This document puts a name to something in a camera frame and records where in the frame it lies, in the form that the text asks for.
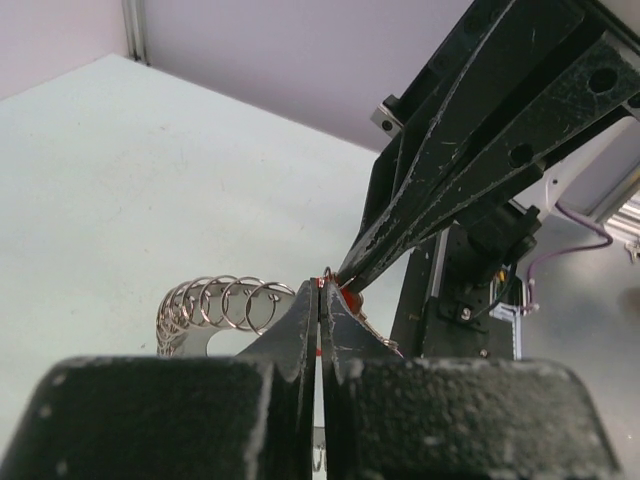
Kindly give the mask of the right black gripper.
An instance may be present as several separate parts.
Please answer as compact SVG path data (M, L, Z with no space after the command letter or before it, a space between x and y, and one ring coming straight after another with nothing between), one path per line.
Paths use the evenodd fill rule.
M598 1L475 1L392 106L337 276L359 292L406 250L517 195L626 116L639 32Z

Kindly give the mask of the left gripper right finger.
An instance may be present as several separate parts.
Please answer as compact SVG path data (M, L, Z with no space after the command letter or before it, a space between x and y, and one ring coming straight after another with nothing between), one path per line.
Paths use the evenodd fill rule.
M540 360L404 358L319 294L331 479L621 479L582 381Z

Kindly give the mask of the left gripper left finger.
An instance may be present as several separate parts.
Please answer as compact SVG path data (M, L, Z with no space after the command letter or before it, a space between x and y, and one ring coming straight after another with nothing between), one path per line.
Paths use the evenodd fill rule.
M76 357L37 385L5 479L308 479L318 288L226 357Z

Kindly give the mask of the red key tag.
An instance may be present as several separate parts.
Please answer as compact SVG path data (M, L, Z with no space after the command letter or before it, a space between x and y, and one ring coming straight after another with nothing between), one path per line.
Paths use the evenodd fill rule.
M336 273L329 270L315 279L318 288L323 288L327 283L333 282L339 289L343 300L354 316L362 314L364 297L361 293L350 289L350 281L341 282Z

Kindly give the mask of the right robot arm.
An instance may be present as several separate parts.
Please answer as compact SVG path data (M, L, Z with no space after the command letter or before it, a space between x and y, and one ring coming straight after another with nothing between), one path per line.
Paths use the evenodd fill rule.
M336 278L364 290L451 225L479 283L533 245L513 198L627 114L639 38L599 1L475 1L386 104L398 121L376 160L362 224Z

